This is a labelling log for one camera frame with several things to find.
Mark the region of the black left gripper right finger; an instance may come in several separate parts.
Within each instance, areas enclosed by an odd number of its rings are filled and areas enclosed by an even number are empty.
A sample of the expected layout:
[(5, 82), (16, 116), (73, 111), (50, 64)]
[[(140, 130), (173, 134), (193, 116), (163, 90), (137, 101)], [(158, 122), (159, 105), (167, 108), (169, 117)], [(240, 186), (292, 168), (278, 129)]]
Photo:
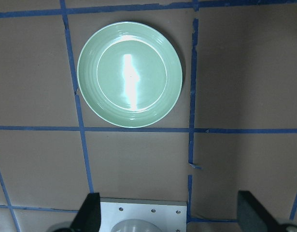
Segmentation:
[(250, 191), (238, 191), (237, 222), (242, 232), (283, 232), (283, 227)]

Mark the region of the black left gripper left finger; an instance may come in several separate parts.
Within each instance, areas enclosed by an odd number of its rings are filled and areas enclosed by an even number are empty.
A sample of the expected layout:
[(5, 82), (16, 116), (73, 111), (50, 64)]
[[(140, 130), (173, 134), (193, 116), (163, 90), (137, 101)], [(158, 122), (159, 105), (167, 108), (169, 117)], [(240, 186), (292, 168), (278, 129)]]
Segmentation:
[(101, 226), (99, 193), (89, 193), (70, 225), (72, 232), (98, 232)]

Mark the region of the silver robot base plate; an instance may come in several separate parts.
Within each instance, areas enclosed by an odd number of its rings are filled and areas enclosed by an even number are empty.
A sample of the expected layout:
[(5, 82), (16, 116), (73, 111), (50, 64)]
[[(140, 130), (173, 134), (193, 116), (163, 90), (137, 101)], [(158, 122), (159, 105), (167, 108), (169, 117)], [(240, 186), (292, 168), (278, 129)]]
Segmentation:
[(101, 232), (185, 232), (186, 202), (102, 198)]

